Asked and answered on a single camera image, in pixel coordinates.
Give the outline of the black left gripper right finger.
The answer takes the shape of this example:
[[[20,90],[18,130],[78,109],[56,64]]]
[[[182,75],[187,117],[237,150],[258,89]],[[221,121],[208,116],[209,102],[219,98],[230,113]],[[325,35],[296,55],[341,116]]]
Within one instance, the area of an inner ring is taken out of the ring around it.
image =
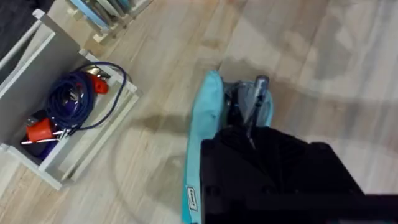
[[[279,192],[364,193],[327,143],[306,142],[270,127],[254,129],[251,137],[265,170]]]

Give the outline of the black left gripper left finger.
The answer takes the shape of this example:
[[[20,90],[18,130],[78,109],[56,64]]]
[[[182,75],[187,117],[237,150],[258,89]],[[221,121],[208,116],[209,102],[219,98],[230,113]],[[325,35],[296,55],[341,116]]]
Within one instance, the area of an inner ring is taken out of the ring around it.
[[[248,198],[264,192],[264,171],[242,127],[229,126],[201,142],[203,198]]]

